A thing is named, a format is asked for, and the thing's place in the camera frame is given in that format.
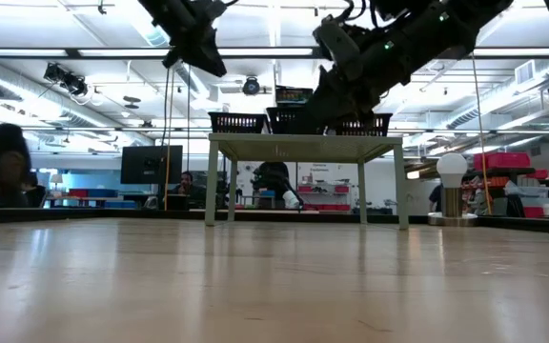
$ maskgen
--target laboratory room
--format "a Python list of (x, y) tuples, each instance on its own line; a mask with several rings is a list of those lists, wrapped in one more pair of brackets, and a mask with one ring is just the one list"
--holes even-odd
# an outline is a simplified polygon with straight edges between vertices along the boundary
[(0, 0), (0, 342), (549, 343), (549, 0)]

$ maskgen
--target long dark hair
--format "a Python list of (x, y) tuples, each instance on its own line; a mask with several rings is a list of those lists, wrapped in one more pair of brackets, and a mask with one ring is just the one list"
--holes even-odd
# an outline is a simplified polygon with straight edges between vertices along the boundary
[(28, 175), (31, 170), (31, 156), (23, 130), (14, 124), (0, 124), (0, 156), (9, 151), (18, 152), (25, 157), (24, 174)]

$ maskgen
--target lamp base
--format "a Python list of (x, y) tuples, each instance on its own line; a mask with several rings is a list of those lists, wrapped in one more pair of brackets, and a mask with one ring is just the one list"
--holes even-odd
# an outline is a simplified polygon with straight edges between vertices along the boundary
[(432, 226), (444, 227), (474, 227), (478, 222), (478, 216), (466, 213), (462, 217), (445, 217), (442, 212), (431, 212), (427, 214), (427, 223)]

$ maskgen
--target black basket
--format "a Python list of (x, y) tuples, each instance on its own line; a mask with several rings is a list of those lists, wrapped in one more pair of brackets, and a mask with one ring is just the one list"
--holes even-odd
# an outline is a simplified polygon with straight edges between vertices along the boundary
[(271, 132), (266, 114), (209, 112), (211, 128), (217, 133)]
[[(274, 134), (292, 134), (295, 128), (295, 120), (300, 115), (306, 115), (304, 107), (276, 107), (266, 109), (271, 120)], [(315, 128), (308, 134), (323, 134), (322, 128)]]
[(363, 123), (356, 120), (347, 120), (335, 126), (335, 135), (352, 136), (380, 136), (386, 137), (389, 130), (389, 120), (392, 113), (375, 113), (374, 123), (370, 129), (366, 130)]

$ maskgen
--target black monitor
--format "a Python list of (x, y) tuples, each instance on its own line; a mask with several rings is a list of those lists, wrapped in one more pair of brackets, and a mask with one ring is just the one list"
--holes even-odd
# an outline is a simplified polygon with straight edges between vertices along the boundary
[[(169, 183), (181, 179), (183, 146), (169, 146)], [(125, 147), (122, 149), (120, 182), (134, 185), (164, 185), (167, 175), (167, 147)]]

